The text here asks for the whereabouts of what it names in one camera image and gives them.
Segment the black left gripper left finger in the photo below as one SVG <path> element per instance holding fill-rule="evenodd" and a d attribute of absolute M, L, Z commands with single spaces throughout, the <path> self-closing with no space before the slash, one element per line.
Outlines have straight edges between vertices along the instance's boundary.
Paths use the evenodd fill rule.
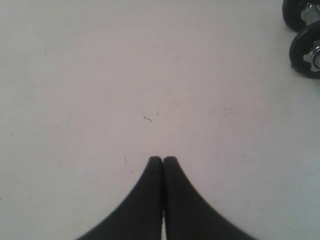
<path fill-rule="evenodd" d="M 163 162 L 149 158 L 139 180 L 102 222 L 80 240 L 160 240 L 163 224 Z"/>

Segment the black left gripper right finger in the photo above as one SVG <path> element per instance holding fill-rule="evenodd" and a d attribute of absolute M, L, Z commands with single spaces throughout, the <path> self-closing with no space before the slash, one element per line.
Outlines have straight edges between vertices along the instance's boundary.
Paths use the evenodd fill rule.
<path fill-rule="evenodd" d="M 163 160 L 163 210 L 168 240 L 252 240 L 197 192 L 178 159 Z"/>

